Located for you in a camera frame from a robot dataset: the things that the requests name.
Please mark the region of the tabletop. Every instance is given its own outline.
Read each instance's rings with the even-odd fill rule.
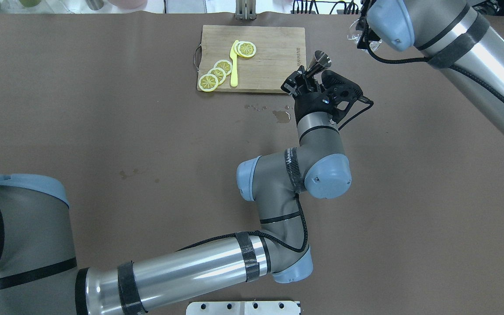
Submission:
[[[189,301],[291,299],[304,315],[504,313],[504,137],[430,66],[357,50],[354,20],[2,15],[0,174],[64,184],[81,268],[257,229],[236,167],[298,145],[292,98],[196,91],[193,54],[203,25],[304,27],[309,54],[324,50],[375,103],[341,132],[352,186],[337,199],[301,198],[309,278],[266,276]],[[504,17],[490,21],[504,37]],[[189,301],[149,314],[181,315]]]

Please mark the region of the lemon slice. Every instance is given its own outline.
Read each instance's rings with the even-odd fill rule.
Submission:
[[[211,92],[219,86],[219,80],[214,74],[204,74],[199,78],[198,86],[204,92]]]
[[[256,45],[252,42],[239,42],[236,44],[236,54],[244,58],[250,58],[256,54]]]
[[[229,60],[219,60],[215,63],[214,68],[221,68],[224,71],[224,74],[229,75],[232,72],[232,63]]]
[[[207,73],[216,76],[219,81],[219,85],[223,84],[224,80],[227,78],[227,74],[222,68],[213,68]]]

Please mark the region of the cutting board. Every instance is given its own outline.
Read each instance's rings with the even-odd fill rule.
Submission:
[[[198,78],[218,60],[231,61],[229,52],[237,39],[253,42],[256,55],[238,57],[238,86],[231,86],[229,75],[215,92],[284,93],[285,79],[301,64],[306,66],[304,28],[204,25]]]

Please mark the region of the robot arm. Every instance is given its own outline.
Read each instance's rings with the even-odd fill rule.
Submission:
[[[238,188],[258,204],[260,231],[222,235],[110,271],[79,270],[62,184],[0,175],[0,314],[136,315],[268,273],[279,283],[308,277],[312,258],[298,194],[330,199],[348,190],[337,124],[356,100],[372,105],[358,85],[332,71],[319,84],[314,74],[330,64],[316,52],[309,69],[301,66],[282,87],[295,99],[300,146],[238,166]],[[337,108],[342,101],[345,110]]]
[[[365,5],[368,26],[384,42],[398,51],[418,48],[425,56],[420,59],[440,70],[504,134],[504,40],[481,14],[465,0]]]

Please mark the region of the yellow knife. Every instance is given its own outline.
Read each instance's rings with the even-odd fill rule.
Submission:
[[[238,71],[236,70],[236,59],[238,55],[236,54],[235,46],[238,43],[238,39],[232,43],[231,52],[229,56],[232,60],[232,72],[231,72],[231,86],[235,88],[238,85]]]

